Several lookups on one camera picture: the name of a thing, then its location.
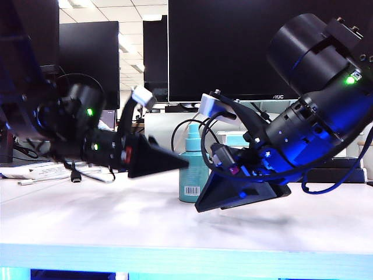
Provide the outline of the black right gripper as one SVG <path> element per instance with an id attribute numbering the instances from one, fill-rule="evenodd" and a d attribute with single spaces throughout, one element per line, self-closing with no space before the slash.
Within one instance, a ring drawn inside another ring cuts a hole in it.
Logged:
<path id="1" fill-rule="evenodd" d="M 229 209 L 291 194 L 292 148 L 263 145 L 233 148 L 213 144 L 212 173 L 195 203 L 198 212 Z"/>

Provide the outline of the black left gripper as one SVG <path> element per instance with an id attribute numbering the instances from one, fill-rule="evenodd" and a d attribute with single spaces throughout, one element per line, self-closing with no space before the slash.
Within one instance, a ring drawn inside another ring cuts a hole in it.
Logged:
<path id="1" fill-rule="evenodd" d="M 119 173 L 128 172 L 137 178 L 175 169 L 183 169 L 189 162 L 182 156 L 163 148 L 155 137 L 144 134 L 114 134 L 112 168 Z"/>

